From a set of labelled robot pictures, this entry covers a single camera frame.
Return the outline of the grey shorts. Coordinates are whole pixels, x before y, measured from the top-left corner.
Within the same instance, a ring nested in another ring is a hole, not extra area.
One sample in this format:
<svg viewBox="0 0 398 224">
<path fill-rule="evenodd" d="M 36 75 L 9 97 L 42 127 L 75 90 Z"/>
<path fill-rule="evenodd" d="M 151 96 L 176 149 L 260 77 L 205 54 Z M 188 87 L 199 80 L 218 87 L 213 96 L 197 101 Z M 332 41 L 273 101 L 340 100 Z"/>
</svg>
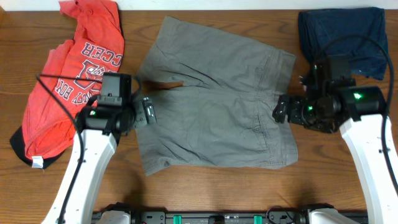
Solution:
<svg viewBox="0 0 398 224">
<path fill-rule="evenodd" d="M 149 96 L 156 123 L 137 131 L 146 175 L 173 165 L 280 169 L 298 160 L 272 112 L 295 55 L 254 39 L 165 17 L 138 77 L 172 83 Z"/>
</svg>

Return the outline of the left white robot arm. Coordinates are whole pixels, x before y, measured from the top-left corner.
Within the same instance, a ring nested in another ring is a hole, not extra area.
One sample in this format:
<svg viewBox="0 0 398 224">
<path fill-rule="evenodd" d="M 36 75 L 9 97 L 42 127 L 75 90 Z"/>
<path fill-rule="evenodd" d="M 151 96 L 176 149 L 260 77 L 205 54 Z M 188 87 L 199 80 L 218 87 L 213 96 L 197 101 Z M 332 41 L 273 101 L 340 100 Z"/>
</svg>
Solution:
<svg viewBox="0 0 398 224">
<path fill-rule="evenodd" d="M 156 122 L 152 100 L 145 97 L 125 105 L 98 97 L 78 114 L 78 131 L 68 167 L 44 223 L 90 223 L 101 181 L 120 137 Z"/>
</svg>

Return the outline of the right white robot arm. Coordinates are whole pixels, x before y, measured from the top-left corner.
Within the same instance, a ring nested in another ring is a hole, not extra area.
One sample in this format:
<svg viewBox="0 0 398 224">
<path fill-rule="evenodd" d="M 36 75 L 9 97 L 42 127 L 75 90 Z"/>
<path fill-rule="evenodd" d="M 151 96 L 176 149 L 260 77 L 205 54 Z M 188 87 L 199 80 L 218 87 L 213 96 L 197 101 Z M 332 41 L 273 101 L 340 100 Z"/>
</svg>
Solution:
<svg viewBox="0 0 398 224">
<path fill-rule="evenodd" d="M 376 86 L 281 95 L 272 117 L 322 133 L 340 132 L 356 167 L 369 223 L 397 223 L 397 153 L 386 101 Z"/>
</svg>

